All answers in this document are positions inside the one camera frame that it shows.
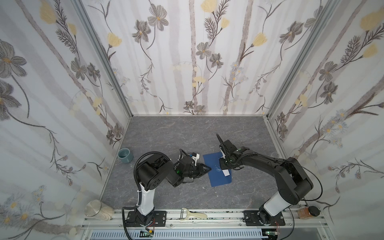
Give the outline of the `white letter paper blue border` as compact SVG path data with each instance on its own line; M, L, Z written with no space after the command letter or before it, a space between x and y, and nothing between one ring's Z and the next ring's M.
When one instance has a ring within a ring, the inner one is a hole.
M231 173L230 173L230 170L222 170L223 174L225 177L229 176Z

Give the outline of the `dark blue envelope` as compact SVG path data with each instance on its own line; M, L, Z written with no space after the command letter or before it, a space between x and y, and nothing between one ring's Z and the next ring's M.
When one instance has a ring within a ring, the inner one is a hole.
M218 187L227 185L232 182L232 172L230 175L225 177L219 164L219 159L223 156L221 152L203 155L205 165L212 168L208 173L211 187Z

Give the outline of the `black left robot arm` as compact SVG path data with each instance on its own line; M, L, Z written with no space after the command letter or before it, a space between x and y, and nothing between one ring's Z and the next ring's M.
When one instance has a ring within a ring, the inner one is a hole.
M143 154L134 166L134 179L138 186L138 203L135 209L136 222L141 226L148 226L155 215L155 189L164 180L174 188L183 184L185 179L197 179L209 173L212 168L198 163L200 155L187 154L181 151L177 162L161 152Z

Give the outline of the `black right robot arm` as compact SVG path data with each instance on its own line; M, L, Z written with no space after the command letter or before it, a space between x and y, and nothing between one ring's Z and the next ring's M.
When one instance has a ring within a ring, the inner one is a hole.
M277 215L291 205L298 204L313 189L313 182L295 158L277 159L247 147L237 148L229 140L218 139L223 154L219 159L222 170L248 166L275 178L278 191L259 207L256 218L258 224L267 226L276 222Z

